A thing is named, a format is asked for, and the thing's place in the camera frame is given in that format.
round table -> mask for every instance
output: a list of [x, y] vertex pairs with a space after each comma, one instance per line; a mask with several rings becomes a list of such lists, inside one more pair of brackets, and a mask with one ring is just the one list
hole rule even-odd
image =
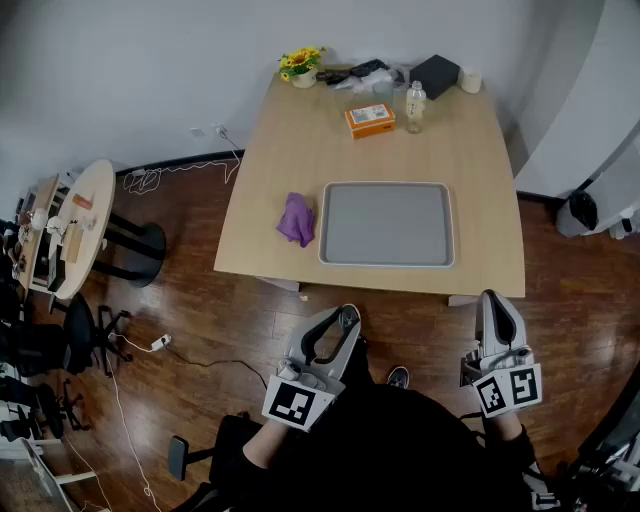
[[[67, 193], [58, 217], [67, 225], [73, 221], [81, 226], [84, 222], [93, 222], [94, 225], [91, 229], [83, 230], [76, 261], [64, 262], [64, 281], [54, 291], [57, 298], [71, 299], [80, 290], [91, 269], [126, 279], [137, 287], [148, 285], [160, 272], [166, 252], [164, 231], [157, 224], [138, 226], [112, 213], [115, 186], [116, 175], [111, 162], [98, 160], [84, 170]], [[91, 201], [91, 210], [74, 203], [75, 195]], [[109, 228], [109, 223], [136, 238]], [[103, 238], [129, 249], [123, 268], [96, 261]], [[62, 249], [60, 240], [59, 234], [51, 235], [49, 259], [59, 257]]]

baseboard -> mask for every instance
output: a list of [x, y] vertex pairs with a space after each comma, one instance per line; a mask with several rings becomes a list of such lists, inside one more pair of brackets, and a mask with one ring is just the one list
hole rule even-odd
[[[244, 149], [236, 149], [236, 155], [238, 158], [244, 156]], [[153, 164], [139, 165], [137, 167], [130, 167], [129, 169], [123, 169], [116, 172], [117, 177], [126, 176], [127, 174], [138, 171], [140, 169], [153, 170], [164, 169], [165, 167], [179, 167], [183, 165], [193, 165], [202, 162], [212, 162], [216, 160], [231, 160], [235, 158], [232, 151], [219, 151], [217, 153], [205, 153], [203, 155], [186, 156], [184, 158], [175, 158], [173, 160], [165, 160], [164, 162], [156, 162]]]
[[531, 192], [516, 191], [518, 199], [521, 201], [531, 201], [533, 203], [542, 203], [553, 208], [560, 208], [566, 199], [560, 197], [543, 196], [541, 194], [532, 194]]

clear bottle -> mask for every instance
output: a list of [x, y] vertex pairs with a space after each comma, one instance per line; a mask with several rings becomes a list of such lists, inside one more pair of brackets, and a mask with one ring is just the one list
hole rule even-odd
[[422, 83], [415, 80], [407, 91], [407, 131], [422, 131], [424, 109], [427, 106], [427, 94], [422, 90]]

purple cloth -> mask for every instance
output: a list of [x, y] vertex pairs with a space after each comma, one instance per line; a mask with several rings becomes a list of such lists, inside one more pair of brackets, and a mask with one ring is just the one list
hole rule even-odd
[[307, 208], [304, 197], [296, 192], [289, 192], [285, 203], [284, 215], [276, 229], [292, 240], [299, 240], [300, 247], [306, 247], [313, 240], [313, 221], [315, 215]]

white flower pot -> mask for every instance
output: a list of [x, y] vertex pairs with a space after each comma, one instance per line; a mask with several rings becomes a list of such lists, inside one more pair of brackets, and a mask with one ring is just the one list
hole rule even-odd
[[311, 68], [309, 71], [307, 71], [303, 75], [292, 76], [291, 83], [293, 84], [294, 87], [297, 87], [298, 89], [308, 89], [309, 87], [315, 85], [317, 73], [318, 73], [318, 68]]

